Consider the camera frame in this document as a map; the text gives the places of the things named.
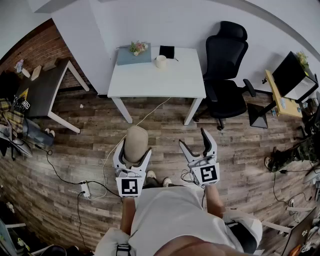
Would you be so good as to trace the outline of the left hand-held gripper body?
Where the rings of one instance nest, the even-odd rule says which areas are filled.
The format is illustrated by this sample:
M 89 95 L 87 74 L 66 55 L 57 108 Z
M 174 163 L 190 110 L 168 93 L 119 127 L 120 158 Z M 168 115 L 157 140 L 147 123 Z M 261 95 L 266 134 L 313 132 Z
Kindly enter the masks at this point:
M 121 198 L 139 197 L 146 178 L 146 172 L 125 168 L 115 169 L 115 180 Z

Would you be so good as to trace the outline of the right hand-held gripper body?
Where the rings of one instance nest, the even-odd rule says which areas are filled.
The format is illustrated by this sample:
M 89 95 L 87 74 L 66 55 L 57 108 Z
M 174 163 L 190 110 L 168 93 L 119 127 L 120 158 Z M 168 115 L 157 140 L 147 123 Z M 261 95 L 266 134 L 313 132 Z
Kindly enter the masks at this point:
M 215 154 L 190 162 L 188 167 L 199 187 L 216 184 L 220 180 L 220 166 Z

